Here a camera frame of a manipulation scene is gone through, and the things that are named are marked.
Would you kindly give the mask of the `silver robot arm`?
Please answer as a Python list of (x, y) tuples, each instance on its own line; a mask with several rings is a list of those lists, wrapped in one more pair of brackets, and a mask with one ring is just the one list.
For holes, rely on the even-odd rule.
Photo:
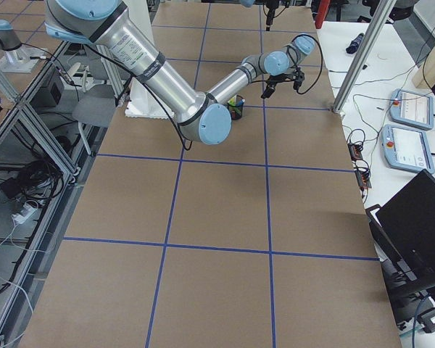
[(258, 76), (290, 75), (315, 40), (300, 34), (279, 51), (250, 55), (207, 93), (195, 91), (131, 21), (123, 1), (47, 1), (46, 32), (63, 41), (106, 46), (130, 74), (174, 113), (189, 141), (222, 143), (231, 131), (227, 102)]

